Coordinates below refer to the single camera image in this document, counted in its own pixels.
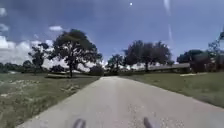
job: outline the blue sky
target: blue sky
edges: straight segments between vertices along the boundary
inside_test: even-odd
[[[206,49],[218,37],[223,5],[223,0],[0,0],[0,46],[54,40],[62,30],[75,28],[88,35],[104,59],[134,40],[161,40],[176,60],[186,50]]]

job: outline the green lawn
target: green lawn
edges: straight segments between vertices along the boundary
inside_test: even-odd
[[[99,78],[50,79],[45,76],[0,74],[0,128],[23,123]]]
[[[180,74],[145,74],[126,76],[166,90],[224,108],[224,73],[208,73],[196,76]]]

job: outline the shrub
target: shrub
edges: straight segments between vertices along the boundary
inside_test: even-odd
[[[174,61],[173,61],[173,60],[169,60],[169,61],[167,62],[167,65],[169,65],[169,66],[173,66],[173,65],[174,65]]]
[[[89,74],[92,76],[103,76],[104,69],[101,65],[96,65],[90,68]]]
[[[6,68],[0,69],[0,73],[8,73],[8,70]]]
[[[62,67],[61,65],[55,65],[52,68],[50,68],[51,72],[64,72],[65,68]]]

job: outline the asphalt road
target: asphalt road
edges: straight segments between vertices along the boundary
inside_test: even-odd
[[[18,128],[224,128],[224,109],[105,77]]]

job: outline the green tree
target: green tree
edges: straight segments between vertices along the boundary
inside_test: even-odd
[[[172,66],[172,65],[174,65],[174,61],[173,60],[169,60],[169,61],[167,61],[167,65],[169,65],[169,66]]]
[[[4,68],[4,64],[0,62],[0,69]]]
[[[208,52],[198,49],[189,50],[177,58],[178,63],[190,63],[194,72],[205,71],[205,65],[209,62],[209,60],[210,58]]]
[[[23,62],[23,68],[25,69],[25,72],[30,70],[32,66],[33,66],[32,63],[29,60]]]
[[[148,72],[148,66],[149,64],[153,64],[155,62],[155,49],[152,43],[145,43],[142,47],[142,53],[141,53],[141,61],[145,64],[145,71]]]
[[[166,64],[171,59],[170,49],[166,44],[158,42],[153,47],[153,61],[159,64]]]
[[[115,74],[118,74],[120,70],[120,66],[123,65],[123,57],[119,54],[113,55],[109,60],[107,64],[107,68],[110,69],[110,72],[113,72]]]
[[[23,72],[24,71],[24,68],[22,65],[17,65],[17,64],[12,64],[13,67],[14,67],[14,71],[17,71],[17,72]]]
[[[52,68],[50,68],[51,72],[64,72],[65,68],[61,65],[54,65]]]
[[[141,40],[129,45],[128,49],[124,50],[124,54],[124,65],[132,66],[137,63],[144,63],[146,72],[148,72],[149,64],[166,64],[171,58],[171,52],[167,45],[162,42],[143,43]]]
[[[142,50],[144,43],[141,40],[134,41],[128,46],[128,49],[124,50],[124,62],[123,65],[133,66],[140,63],[142,60]]]
[[[4,67],[5,67],[8,71],[9,71],[9,70],[15,71],[15,65],[13,65],[13,64],[10,63],[10,62],[6,63]]]
[[[89,74],[92,76],[102,76],[104,74],[104,69],[100,64],[97,64],[90,68]]]
[[[28,53],[28,55],[32,57],[32,63],[35,66],[34,73],[36,73],[37,69],[42,70],[42,65],[44,63],[44,59],[46,58],[48,48],[49,46],[46,43],[40,43],[38,46],[33,46],[33,51]]]
[[[214,61],[216,70],[224,68],[224,51],[220,48],[220,40],[223,40],[221,35],[219,40],[215,40],[208,44],[208,51],[211,55],[211,59]]]
[[[72,29],[63,32],[53,43],[53,51],[49,59],[57,57],[69,66],[70,77],[72,70],[78,68],[78,64],[86,67],[87,62],[96,63],[102,55],[98,53],[96,46],[91,43],[86,34],[80,30]]]

